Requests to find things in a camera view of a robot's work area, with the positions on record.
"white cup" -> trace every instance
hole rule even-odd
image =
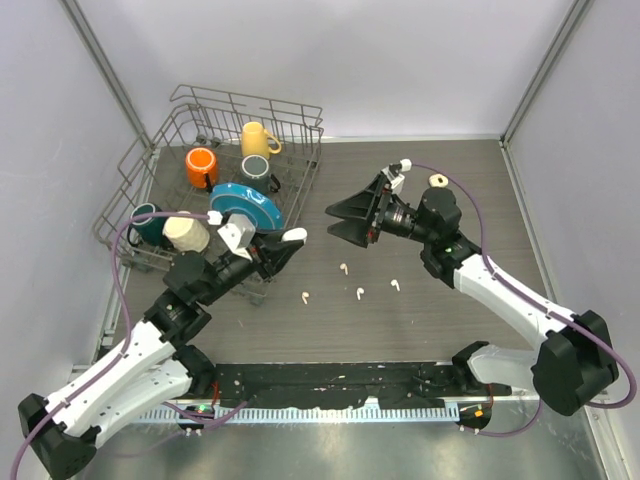
[[[181,252],[202,252],[211,239],[209,231],[195,218],[169,217],[162,233]]]

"metal pole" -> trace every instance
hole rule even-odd
[[[78,35],[89,51],[89,55],[93,58],[96,67],[102,74],[107,86],[120,105],[122,112],[125,117],[127,117],[127,120],[131,124],[136,135],[140,137],[145,147],[150,146],[151,141],[149,140],[149,136],[147,135],[144,125],[133,107],[133,103],[131,102],[127,91],[118,79],[116,72],[113,70],[107,55],[100,46],[100,42],[98,42],[98,39],[96,38],[91,25],[89,25],[84,12],[80,8],[80,5],[78,5],[77,0],[59,0],[59,2],[65,12],[67,12],[69,20],[71,20],[71,23],[73,23],[73,26],[76,28]]]
[[[531,104],[544,85],[546,79],[551,73],[551,70],[558,62],[562,52],[564,52],[567,47],[573,32],[580,25],[580,21],[584,18],[585,13],[587,13],[589,7],[593,4],[593,1],[594,0],[574,0],[573,5],[571,5],[571,8],[567,12],[564,21],[558,30],[558,33],[556,33],[551,45],[547,49],[542,63],[538,67],[538,70],[531,79],[529,86],[525,90],[522,100],[520,100],[520,104],[516,108],[516,111],[507,125],[507,129],[502,135],[503,143],[508,144],[513,138],[518,126],[529,111]]]

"teal mug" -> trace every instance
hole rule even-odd
[[[133,210],[131,217],[133,218],[136,215],[161,211],[162,209],[154,203],[143,203]],[[135,248],[139,247],[142,243],[146,243],[152,247],[171,248],[171,242],[162,233],[162,229],[166,222],[167,217],[151,217],[138,222],[133,222],[129,225],[129,230],[127,231],[127,241],[129,242],[129,245]],[[131,240],[132,230],[138,232],[138,235],[140,236],[140,240],[138,242],[133,242]]]

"white bracket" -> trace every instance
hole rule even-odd
[[[382,169],[382,173],[386,175],[387,179],[391,183],[391,193],[393,193],[394,195],[399,195],[402,192],[402,187],[404,185],[404,175],[402,175],[402,173],[400,172],[408,172],[409,170],[411,170],[411,160],[409,160],[408,158],[400,160],[400,169],[398,173],[394,173],[394,171],[392,170],[395,169],[390,168],[395,167],[396,165],[397,164],[391,164],[387,167],[384,167]]]

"white wall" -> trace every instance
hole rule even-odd
[[[640,375],[640,3],[596,1],[513,141],[560,297],[608,322]],[[614,396],[627,383],[620,380]],[[640,478],[640,400],[620,410]]]
[[[133,133],[58,2],[0,2],[0,476],[17,405],[95,348],[111,285],[91,224]],[[29,450],[19,478],[43,478]]]
[[[81,0],[150,131],[177,84],[325,108],[327,135],[500,134],[571,0]]]

